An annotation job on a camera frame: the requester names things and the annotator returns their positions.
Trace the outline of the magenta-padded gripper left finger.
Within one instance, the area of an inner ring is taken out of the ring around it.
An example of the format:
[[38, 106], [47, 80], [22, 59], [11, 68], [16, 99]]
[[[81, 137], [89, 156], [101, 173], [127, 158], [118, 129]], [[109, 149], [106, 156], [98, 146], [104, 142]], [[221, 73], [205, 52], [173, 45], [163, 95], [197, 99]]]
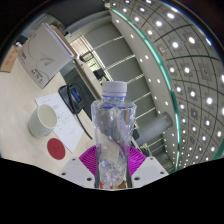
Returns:
[[62, 168], [59, 176], [81, 187], [94, 188], [97, 174], [95, 150], [95, 147], [91, 147], [80, 157], [72, 157]]

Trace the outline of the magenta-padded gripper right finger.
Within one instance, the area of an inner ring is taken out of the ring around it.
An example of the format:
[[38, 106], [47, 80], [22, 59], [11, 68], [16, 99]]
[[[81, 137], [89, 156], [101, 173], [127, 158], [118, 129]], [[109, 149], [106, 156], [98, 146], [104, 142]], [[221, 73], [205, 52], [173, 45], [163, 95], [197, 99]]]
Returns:
[[167, 171], [153, 156], [146, 157], [131, 147], [128, 156], [127, 187], [140, 188], [168, 176]]

